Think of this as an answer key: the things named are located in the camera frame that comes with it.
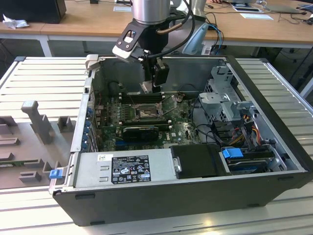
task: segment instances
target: paper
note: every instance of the paper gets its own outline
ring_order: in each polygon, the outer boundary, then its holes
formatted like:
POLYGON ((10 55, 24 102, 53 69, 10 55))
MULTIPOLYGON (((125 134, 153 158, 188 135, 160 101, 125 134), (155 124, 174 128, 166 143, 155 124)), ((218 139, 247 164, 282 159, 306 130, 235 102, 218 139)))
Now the paper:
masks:
POLYGON ((16 28, 24 28, 24 27, 28 27, 29 24, 27 24, 27 22, 25 20, 13 20, 10 18, 7 18, 5 15, 3 15, 3 21, 2 23, 4 23, 5 26, 7 26, 8 28, 12 28, 12 29, 16 29, 16 28))
POLYGON ((244 17, 245 19, 273 20, 271 16, 264 14, 240 13, 240 15, 242 15, 242 17, 244 17))
POLYGON ((130 6, 115 6, 113 8, 113 11, 126 11, 126 12, 131 12, 132 8, 130 6))

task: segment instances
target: black panel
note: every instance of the black panel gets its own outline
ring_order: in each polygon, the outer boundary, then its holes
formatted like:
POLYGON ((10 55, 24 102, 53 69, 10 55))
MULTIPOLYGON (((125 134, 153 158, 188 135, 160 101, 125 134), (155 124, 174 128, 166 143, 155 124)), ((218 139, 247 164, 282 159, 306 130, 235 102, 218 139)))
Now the black panel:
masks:
POLYGON ((225 171, 218 166, 221 158, 216 145, 189 144, 171 146, 173 158, 178 158, 182 171, 178 173, 179 179, 198 177, 224 176, 225 171))
POLYGON ((264 206, 295 188, 305 173, 286 174, 286 180, 278 180, 280 177, 89 191, 95 193, 95 198, 85 200, 75 197, 86 191, 58 193, 53 198, 76 225, 90 226, 99 221, 110 224, 264 206))
POLYGON ((65 0, 1 0, 2 14, 15 20, 58 24, 66 12, 65 0))

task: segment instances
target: warning label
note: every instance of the warning label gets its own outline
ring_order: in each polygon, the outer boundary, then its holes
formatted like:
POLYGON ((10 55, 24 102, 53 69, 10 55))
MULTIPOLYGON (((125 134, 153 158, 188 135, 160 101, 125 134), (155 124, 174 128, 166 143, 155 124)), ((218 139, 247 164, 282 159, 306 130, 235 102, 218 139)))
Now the warning label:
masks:
POLYGON ((112 158, 113 184, 151 181, 148 155, 112 158))

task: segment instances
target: desk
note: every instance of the desk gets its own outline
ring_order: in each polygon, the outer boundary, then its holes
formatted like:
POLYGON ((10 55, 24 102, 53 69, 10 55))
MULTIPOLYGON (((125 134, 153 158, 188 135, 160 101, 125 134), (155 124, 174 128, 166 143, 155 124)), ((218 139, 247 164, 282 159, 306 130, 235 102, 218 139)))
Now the desk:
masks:
MULTIPOLYGON (((269 3, 289 4, 296 7, 300 2, 291 0, 268 0, 269 3)), ((31 23, 29 28, 9 29, 1 24, 0 38, 39 40, 45 56, 52 56, 48 41, 102 41, 115 42, 126 25, 132 20, 130 12, 114 12, 114 3, 88 1, 66 1, 67 13, 60 24, 31 23)), ((230 7, 215 9, 211 12, 234 12, 230 7)), ((269 14, 274 20, 244 19, 240 14, 216 13, 217 23, 224 33, 224 44, 252 47, 294 47, 311 48, 313 46, 313 26, 301 23, 278 22, 279 14, 269 14)), ((211 45, 217 35, 209 31, 205 43, 211 45)))

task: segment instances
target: computer case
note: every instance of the computer case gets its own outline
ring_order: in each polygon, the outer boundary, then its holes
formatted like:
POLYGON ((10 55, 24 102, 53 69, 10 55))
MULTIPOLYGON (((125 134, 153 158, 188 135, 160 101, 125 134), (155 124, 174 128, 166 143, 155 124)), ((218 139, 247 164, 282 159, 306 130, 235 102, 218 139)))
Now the computer case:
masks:
POLYGON ((3 14, 15 20, 58 24, 66 12, 65 0, 2 0, 3 14))

